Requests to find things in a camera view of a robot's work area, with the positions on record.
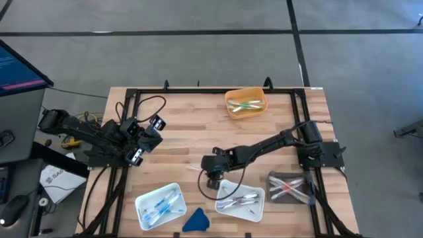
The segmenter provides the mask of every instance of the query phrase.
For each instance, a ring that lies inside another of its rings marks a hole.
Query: computer mouse
[[[29,197],[26,195],[15,196],[3,209],[0,215],[0,225],[9,227],[19,219],[28,205]]]

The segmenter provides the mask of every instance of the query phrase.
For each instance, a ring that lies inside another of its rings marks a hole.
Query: white paper
[[[66,156],[71,159],[75,159],[73,153],[68,153]],[[59,169],[51,165],[47,165],[47,167],[41,172],[40,177],[40,184],[44,187],[44,190],[55,204],[60,203],[64,198],[71,194],[74,189],[63,190],[49,186],[58,186],[65,189],[77,188],[85,181],[86,179],[83,177],[68,173],[63,169]]]

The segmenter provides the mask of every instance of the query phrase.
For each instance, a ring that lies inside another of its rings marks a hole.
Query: white box
[[[225,191],[223,191],[223,187],[226,188],[225,190],[228,193],[231,193],[237,186],[238,186],[237,183],[223,179],[222,181],[220,181],[220,187],[219,187],[219,191],[217,192],[216,198],[223,198],[228,195]],[[231,197],[244,196],[245,194],[249,194],[252,192],[258,192],[260,194],[260,200],[258,203],[234,207],[234,208],[227,208],[227,209],[224,209],[223,211],[220,211],[217,209],[217,201],[216,201],[214,208],[220,214],[225,214],[225,215],[233,216],[236,218],[246,219],[249,221],[259,222],[263,217],[264,197],[266,195],[263,188],[254,188],[254,187],[245,186],[241,184],[238,190]],[[251,209],[255,214],[251,214],[245,208],[245,206]]]
[[[73,153],[68,153],[66,156],[75,159]],[[74,189],[64,189],[77,188],[86,180],[86,178],[66,172],[63,169],[47,165],[41,172],[40,184],[44,187],[50,199],[52,199],[55,204],[58,204],[74,191]]]
[[[174,182],[164,187],[161,187],[159,189],[156,189],[154,191],[151,191],[147,194],[137,197],[137,199],[135,200],[135,208],[137,210],[139,226],[141,227],[142,230],[148,231],[150,229],[153,229],[154,227],[158,227],[159,225],[162,225],[164,223],[167,223],[168,221],[171,221],[173,219],[176,219],[185,215],[186,204],[184,200],[184,195],[182,194],[180,198],[178,198],[169,209],[184,210],[183,214],[174,214],[174,213],[163,214],[161,218],[159,218],[159,220],[157,220],[156,223],[154,223],[152,227],[147,227],[142,222],[141,217],[144,215],[144,210],[148,208],[152,208],[155,204],[157,204],[160,200],[162,200],[172,189],[176,189],[176,192],[180,192],[182,194],[179,184]]]

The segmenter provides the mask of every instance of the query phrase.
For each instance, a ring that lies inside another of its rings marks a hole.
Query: black floor line
[[[0,11],[0,22],[1,22],[1,19],[3,19],[3,17],[5,16],[5,14],[6,14],[7,10],[8,10],[8,9],[9,9],[9,7],[11,6],[12,2],[13,2],[13,0],[7,0],[7,1],[6,1],[6,4],[5,4],[5,5],[3,6],[3,8],[1,9],[1,11]]]
[[[413,29],[374,29],[374,30],[299,30],[299,34],[423,34],[423,28]]]
[[[223,29],[223,30],[139,30],[100,32],[0,32],[0,36],[199,36],[199,35],[270,35],[292,34],[292,30]]]
[[[307,72],[307,67],[305,66],[305,58],[303,48],[301,46],[301,39],[299,38],[297,19],[295,18],[292,0],[286,0],[286,4],[288,6],[289,19],[291,21],[292,26],[292,35],[295,44],[295,50],[297,51],[297,59],[299,64],[299,71],[301,73],[301,80],[303,81],[304,87],[310,87],[309,74]]]

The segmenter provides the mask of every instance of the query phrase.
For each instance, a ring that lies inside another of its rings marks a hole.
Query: desk
[[[10,167],[11,173],[8,201],[39,187],[43,162],[82,177],[88,176],[86,165],[34,142],[43,98],[44,89],[0,97],[0,131],[8,129],[15,135],[12,143],[0,149],[0,167]],[[0,237],[28,237],[31,224],[31,235],[37,235],[41,221],[38,201],[37,192],[33,192],[16,224],[8,228],[0,226]],[[0,204],[0,212],[5,206]]]
[[[104,122],[109,119],[118,120],[115,104],[123,102],[125,94],[126,88],[111,88]],[[330,121],[323,90],[306,88],[305,94],[311,119]],[[167,99],[166,107],[159,113],[167,123],[167,127],[161,132],[164,140],[151,154],[143,156],[144,161],[140,167],[129,169],[119,237],[173,237],[174,232],[182,232],[182,226],[198,207],[206,211],[211,221],[210,228],[205,233],[181,233],[181,237],[244,237],[245,233],[252,233],[253,237],[314,236],[310,209],[303,204],[272,204],[266,198],[260,223],[217,213],[214,201],[204,198],[198,191],[196,184],[198,172],[185,169],[187,165],[199,167],[202,156],[211,154],[214,146],[227,149],[236,145],[252,145],[292,127],[294,117],[289,95],[266,94],[268,110],[260,116],[242,120],[229,118],[223,94],[161,95]],[[144,94],[141,99],[150,96]],[[143,103],[137,117],[142,119],[151,115],[161,104],[160,99]],[[318,123],[318,127],[325,141],[332,141],[335,138],[331,124]],[[87,188],[91,187],[99,171],[97,168],[90,172]],[[287,147],[259,157],[247,167],[243,184],[266,188],[265,181],[269,171],[302,172],[302,168],[298,165],[296,149]],[[326,168],[322,171],[329,204],[346,226],[357,233],[357,223],[345,178],[335,169]],[[87,211],[88,222],[97,215],[104,204],[109,174],[110,169],[104,172],[93,191]],[[225,174],[225,178],[237,182],[240,175],[241,171],[234,171]],[[151,231],[142,231],[135,211],[135,199],[172,182],[179,183],[182,189],[188,207],[186,215]],[[204,177],[202,188],[206,187],[205,182]],[[88,191],[89,189],[86,189],[83,206]],[[206,188],[205,192],[210,196],[215,194]],[[114,210],[112,207],[108,217],[106,229],[108,233],[112,230]],[[325,223],[319,206],[318,213],[324,232]]]

